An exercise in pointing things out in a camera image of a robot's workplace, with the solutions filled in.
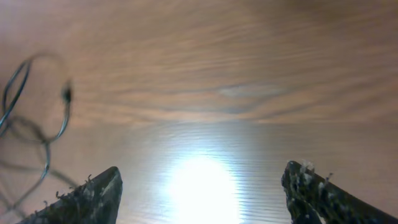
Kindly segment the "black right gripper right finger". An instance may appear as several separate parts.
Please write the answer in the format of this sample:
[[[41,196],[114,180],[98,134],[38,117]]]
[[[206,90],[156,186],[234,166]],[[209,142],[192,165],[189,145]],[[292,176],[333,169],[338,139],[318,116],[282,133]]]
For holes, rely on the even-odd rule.
[[[315,173],[311,165],[288,161],[281,177],[291,223],[397,224],[397,218],[354,197]]]

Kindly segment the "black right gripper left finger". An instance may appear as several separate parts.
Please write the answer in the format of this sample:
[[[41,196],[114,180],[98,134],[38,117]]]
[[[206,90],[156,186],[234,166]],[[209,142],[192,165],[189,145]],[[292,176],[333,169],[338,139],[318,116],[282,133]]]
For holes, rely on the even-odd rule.
[[[119,169],[112,166],[18,224],[115,224],[123,192]]]

